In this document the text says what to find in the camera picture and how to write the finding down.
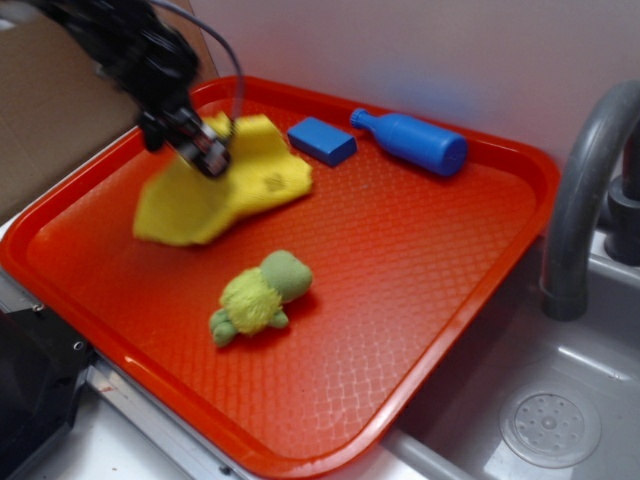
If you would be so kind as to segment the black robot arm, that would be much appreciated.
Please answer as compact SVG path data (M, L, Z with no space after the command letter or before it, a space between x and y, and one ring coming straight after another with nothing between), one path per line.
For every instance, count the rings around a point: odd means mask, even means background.
M155 12L156 1L30 1L64 28L139 108L145 147L172 147L208 178L230 164L229 140L196 113L189 94L200 60Z

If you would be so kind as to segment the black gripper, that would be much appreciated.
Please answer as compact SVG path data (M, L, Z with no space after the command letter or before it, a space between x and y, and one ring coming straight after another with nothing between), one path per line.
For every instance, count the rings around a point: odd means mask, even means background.
M142 110L137 126L149 152L159 151L167 144L205 177L213 178L214 173L224 173L230 166L227 138L203 123L192 107Z

